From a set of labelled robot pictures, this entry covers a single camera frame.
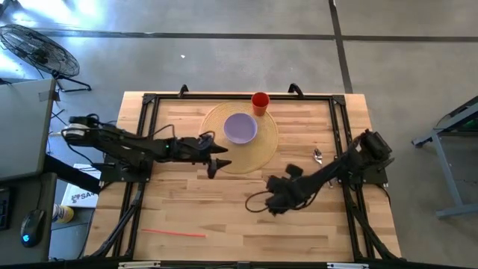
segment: wooden tabletop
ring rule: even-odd
[[[120,128],[136,132],[143,94],[125,93],[119,111]],[[363,95],[345,96],[350,127],[355,137],[365,129],[371,129],[367,105]],[[159,105],[156,129],[174,124],[177,136],[197,136],[204,116],[221,102],[224,101],[163,100]],[[353,260],[344,198],[341,187],[336,183],[334,188],[322,188],[317,199],[301,211],[288,211],[273,217],[266,211],[253,214],[244,208],[244,201],[249,195],[265,190],[268,176],[285,175],[287,164],[300,166],[306,174],[318,170],[319,166],[312,158],[315,147],[323,153],[324,165],[336,155],[327,102],[273,100],[267,110],[279,128],[279,147],[273,159],[260,170],[243,175],[219,171],[214,179],[208,179],[205,167],[201,165],[154,165],[144,195],[134,259],[263,262]],[[146,121],[144,135],[148,126]],[[156,138],[170,135],[165,131]],[[124,189],[125,184],[115,183],[100,193],[86,254],[97,250],[117,224]],[[364,196],[370,225],[390,251],[400,256],[385,193],[377,186],[365,185]],[[265,197],[266,194],[256,197],[250,207],[263,207]],[[125,229],[122,252],[127,245],[130,225]],[[198,233],[206,237],[154,234],[141,229]],[[360,228],[357,228],[357,232],[361,251],[365,253],[363,233]]]

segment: electric fan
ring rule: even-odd
[[[80,73],[80,66],[67,50],[37,31],[21,25],[0,27],[0,41],[16,56],[37,69],[52,74],[62,92],[91,90],[90,85],[71,79]],[[66,79],[86,88],[64,90],[58,79]]]

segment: concrete floor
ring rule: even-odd
[[[98,31],[333,34],[327,0],[20,0],[0,25]],[[473,0],[336,0],[343,34],[476,36]],[[55,111],[97,113],[114,120],[126,90],[284,92],[296,82],[307,93],[343,93],[335,41],[193,40],[54,38],[81,65],[77,79],[91,93],[62,94]],[[392,211],[403,257],[415,262],[476,267],[478,215],[438,220],[435,210],[451,206],[444,176],[429,146],[409,141],[429,131],[446,113],[477,94],[478,43],[345,42],[354,93],[366,95],[375,130],[394,150],[387,169]],[[3,51],[0,77],[38,79],[20,59]],[[54,120],[52,130],[62,125]],[[53,155],[84,162],[59,138],[50,140]],[[101,154],[84,150],[94,161]],[[57,201],[65,184],[59,183]],[[78,223],[89,212],[80,212]],[[74,259],[85,225],[52,233],[50,256]],[[62,241],[76,241],[64,249]]]

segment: orange cup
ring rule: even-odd
[[[266,93],[254,93],[251,98],[254,115],[264,116],[267,105],[269,105],[269,96]]]

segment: round placemat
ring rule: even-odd
[[[257,135],[252,141],[244,145],[232,143],[224,134],[224,122],[235,113],[249,114],[257,122]],[[279,130],[274,119],[268,112],[262,117],[254,115],[250,102],[225,102],[219,104],[209,111],[202,122],[201,133],[206,131],[214,131],[216,133],[214,142],[229,150],[215,157],[221,160],[232,161],[230,165],[221,169],[227,173],[250,173],[263,167],[274,156],[279,144]]]

